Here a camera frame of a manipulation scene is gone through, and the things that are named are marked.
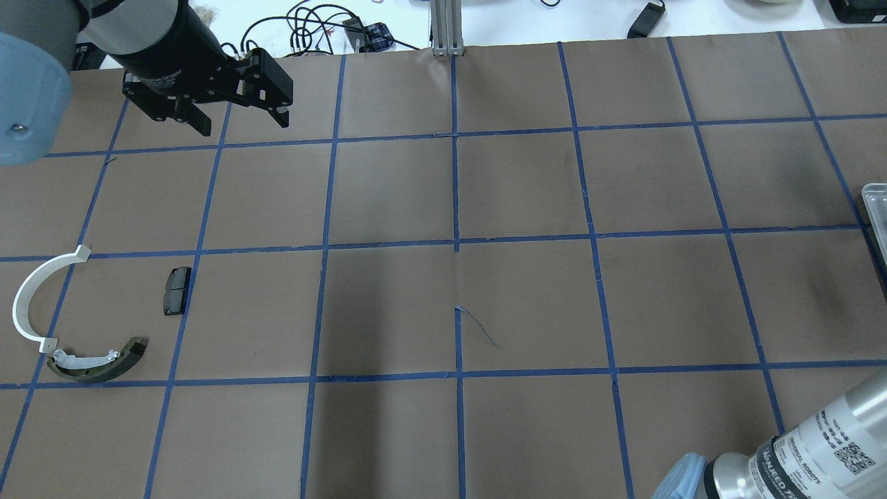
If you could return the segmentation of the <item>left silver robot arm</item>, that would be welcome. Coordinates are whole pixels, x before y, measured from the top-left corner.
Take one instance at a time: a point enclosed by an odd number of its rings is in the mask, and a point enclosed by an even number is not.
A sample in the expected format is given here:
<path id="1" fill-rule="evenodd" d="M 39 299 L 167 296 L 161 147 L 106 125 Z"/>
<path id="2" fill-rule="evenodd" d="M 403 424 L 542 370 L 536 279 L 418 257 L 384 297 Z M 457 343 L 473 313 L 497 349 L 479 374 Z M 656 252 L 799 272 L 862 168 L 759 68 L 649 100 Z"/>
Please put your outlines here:
<path id="1" fill-rule="evenodd" d="M 292 77 L 262 48 L 225 53 L 187 1 L 3 1 L 3 166 L 51 151 L 73 94 L 81 37 L 123 67 L 121 93 L 155 122 L 209 136 L 212 122 L 200 105 L 228 102 L 289 126 Z"/>

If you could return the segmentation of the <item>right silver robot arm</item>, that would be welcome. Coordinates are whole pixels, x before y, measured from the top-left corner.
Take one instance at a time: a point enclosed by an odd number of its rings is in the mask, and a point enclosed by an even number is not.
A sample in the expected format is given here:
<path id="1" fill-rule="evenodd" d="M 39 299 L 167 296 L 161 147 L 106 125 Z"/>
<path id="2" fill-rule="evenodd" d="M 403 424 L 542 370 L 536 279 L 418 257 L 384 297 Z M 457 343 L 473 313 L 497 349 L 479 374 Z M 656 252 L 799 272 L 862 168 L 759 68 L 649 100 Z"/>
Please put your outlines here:
<path id="1" fill-rule="evenodd" d="M 656 498 L 884 498 L 886 375 L 865 379 L 753 455 L 688 453 Z"/>

